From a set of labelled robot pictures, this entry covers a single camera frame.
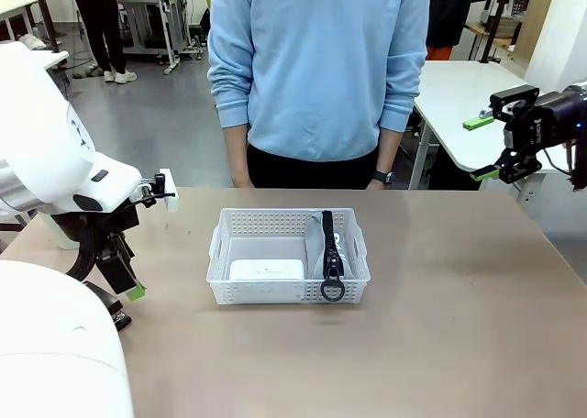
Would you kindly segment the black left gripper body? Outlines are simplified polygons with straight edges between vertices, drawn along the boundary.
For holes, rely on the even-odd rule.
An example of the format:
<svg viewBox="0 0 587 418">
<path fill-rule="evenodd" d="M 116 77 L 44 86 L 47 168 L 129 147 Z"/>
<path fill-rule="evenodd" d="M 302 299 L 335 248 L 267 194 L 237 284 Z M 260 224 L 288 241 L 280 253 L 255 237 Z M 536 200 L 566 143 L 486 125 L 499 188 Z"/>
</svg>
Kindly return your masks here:
<svg viewBox="0 0 587 418">
<path fill-rule="evenodd" d="M 100 256 L 112 235 L 121 235 L 139 224 L 134 206 L 122 203 L 112 213 L 73 212 L 59 215 L 59 227 L 71 240 L 93 256 Z"/>
</svg>

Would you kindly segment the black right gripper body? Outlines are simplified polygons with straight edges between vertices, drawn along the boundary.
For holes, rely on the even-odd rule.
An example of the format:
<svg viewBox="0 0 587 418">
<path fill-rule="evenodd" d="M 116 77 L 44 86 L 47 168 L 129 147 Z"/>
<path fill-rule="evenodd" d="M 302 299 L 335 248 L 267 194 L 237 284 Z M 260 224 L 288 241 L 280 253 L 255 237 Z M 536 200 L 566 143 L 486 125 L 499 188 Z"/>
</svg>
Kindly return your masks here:
<svg viewBox="0 0 587 418">
<path fill-rule="evenodd" d="M 515 88 L 521 97 L 504 126 L 504 145 L 514 152 L 536 154 L 574 140 L 586 144 L 586 85 L 540 94 L 538 88 Z"/>
</svg>

